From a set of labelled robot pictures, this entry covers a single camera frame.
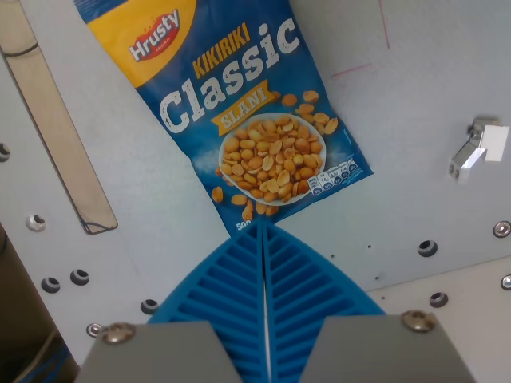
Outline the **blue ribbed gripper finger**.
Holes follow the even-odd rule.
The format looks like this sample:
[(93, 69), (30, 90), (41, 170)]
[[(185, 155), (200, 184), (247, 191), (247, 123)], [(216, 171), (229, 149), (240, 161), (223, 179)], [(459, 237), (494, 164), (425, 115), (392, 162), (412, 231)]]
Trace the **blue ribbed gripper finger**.
[(387, 314), (305, 243), (263, 225), (274, 382), (471, 382), (434, 314)]
[(215, 249), (147, 323), (107, 326), (80, 382), (268, 382), (263, 224)]

